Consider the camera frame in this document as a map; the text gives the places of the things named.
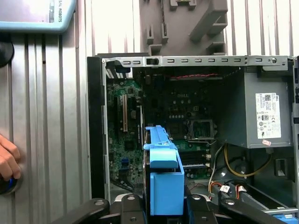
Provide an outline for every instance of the finger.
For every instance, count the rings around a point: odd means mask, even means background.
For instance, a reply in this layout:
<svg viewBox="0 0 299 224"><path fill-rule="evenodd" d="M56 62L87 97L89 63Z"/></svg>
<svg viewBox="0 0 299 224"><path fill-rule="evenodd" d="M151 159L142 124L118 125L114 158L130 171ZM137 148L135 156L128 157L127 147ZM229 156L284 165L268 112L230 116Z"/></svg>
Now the finger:
<svg viewBox="0 0 299 224"><path fill-rule="evenodd" d="M11 168L12 174L15 179L19 179L21 177L21 170L15 161L14 157L2 146L0 146L0 156L6 160L8 165Z"/></svg>
<svg viewBox="0 0 299 224"><path fill-rule="evenodd" d="M0 156L0 174L5 181L8 181L13 175L8 162L2 156Z"/></svg>
<svg viewBox="0 0 299 224"><path fill-rule="evenodd" d="M0 135L0 145L7 149L13 155L15 160L20 159L21 155L17 146L15 146L12 142L4 138L2 135Z"/></svg>

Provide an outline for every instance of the black knob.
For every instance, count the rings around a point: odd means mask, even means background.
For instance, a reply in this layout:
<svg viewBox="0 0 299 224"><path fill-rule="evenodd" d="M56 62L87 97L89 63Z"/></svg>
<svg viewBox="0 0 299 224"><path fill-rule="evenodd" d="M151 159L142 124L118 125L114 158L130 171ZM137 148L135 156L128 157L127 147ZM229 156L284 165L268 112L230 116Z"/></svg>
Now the black knob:
<svg viewBox="0 0 299 224"><path fill-rule="evenodd" d="M0 41L0 68L7 65L14 56L14 46L11 42Z"/></svg>

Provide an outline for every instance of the connector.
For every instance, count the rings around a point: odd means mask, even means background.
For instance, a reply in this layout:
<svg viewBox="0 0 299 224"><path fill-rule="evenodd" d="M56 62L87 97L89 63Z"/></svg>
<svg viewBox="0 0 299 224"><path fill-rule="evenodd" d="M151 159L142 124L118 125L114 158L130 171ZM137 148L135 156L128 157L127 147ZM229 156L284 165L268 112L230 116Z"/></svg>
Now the connector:
<svg viewBox="0 0 299 224"><path fill-rule="evenodd" d="M129 158L126 157L121 159L121 167L122 168L129 167Z"/></svg>

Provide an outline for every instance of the pcie slot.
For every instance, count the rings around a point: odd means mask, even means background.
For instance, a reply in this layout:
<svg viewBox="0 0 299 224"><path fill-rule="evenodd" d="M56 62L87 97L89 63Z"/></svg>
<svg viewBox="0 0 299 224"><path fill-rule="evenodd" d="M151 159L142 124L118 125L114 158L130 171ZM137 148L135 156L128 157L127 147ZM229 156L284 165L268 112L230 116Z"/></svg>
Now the pcie slot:
<svg viewBox="0 0 299 224"><path fill-rule="evenodd" d="M122 99L122 123L123 131L128 132L128 97L126 94L121 96Z"/></svg>

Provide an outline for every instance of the corrugated metal panel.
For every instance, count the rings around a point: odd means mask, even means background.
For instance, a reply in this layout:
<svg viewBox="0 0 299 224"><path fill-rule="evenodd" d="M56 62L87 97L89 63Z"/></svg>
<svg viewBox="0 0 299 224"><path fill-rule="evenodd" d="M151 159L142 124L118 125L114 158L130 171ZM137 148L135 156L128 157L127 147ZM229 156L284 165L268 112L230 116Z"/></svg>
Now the corrugated metal panel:
<svg viewBox="0 0 299 224"><path fill-rule="evenodd" d="M49 223L90 198L80 9L63 36L12 36L14 59L0 69L0 133L21 150L24 180L0 197L1 223Z"/></svg>
<svg viewBox="0 0 299 224"><path fill-rule="evenodd" d="M298 55L296 0L228 0L228 55Z"/></svg>
<svg viewBox="0 0 299 224"><path fill-rule="evenodd" d="M228 55L299 55L298 7L228 0ZM24 183L0 197L1 223L48 223L89 199L86 57L140 52L140 33L139 1L78 0L61 37L13 36L14 60L0 69L0 133L23 154Z"/></svg>

